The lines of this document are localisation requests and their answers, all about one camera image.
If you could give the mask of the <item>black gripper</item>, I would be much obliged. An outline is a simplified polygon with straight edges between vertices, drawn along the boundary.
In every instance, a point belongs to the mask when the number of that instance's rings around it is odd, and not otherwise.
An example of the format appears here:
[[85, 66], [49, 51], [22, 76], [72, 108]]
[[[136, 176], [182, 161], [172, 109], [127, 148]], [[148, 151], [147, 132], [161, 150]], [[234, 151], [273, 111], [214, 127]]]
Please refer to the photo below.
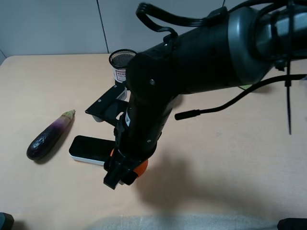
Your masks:
[[[128, 108], [119, 125], [115, 128], [116, 149], [133, 151], [148, 155], [150, 158], [157, 146], [158, 139], [170, 116], [171, 111], [181, 105], [183, 96], [178, 95], [160, 104], [145, 105], [131, 95]], [[115, 190], [119, 182], [131, 185], [137, 179], [137, 173], [123, 166], [104, 165], [106, 175], [103, 182]]]

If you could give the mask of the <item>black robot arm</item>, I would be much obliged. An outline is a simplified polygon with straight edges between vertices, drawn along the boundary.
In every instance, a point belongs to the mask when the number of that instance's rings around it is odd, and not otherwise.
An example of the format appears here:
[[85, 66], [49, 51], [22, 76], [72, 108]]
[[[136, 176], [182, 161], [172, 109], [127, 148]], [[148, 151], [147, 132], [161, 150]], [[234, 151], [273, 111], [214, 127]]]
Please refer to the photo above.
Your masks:
[[170, 14], [149, 3], [136, 15], [149, 29], [166, 32], [164, 41], [128, 63], [130, 98], [115, 126], [115, 148], [105, 163], [104, 183], [131, 184], [136, 168], [154, 153], [175, 99], [237, 86], [253, 91], [297, 77], [264, 79], [272, 68], [289, 72], [293, 60], [307, 57], [307, 3], [304, 0], [245, 1], [221, 7], [203, 19]]

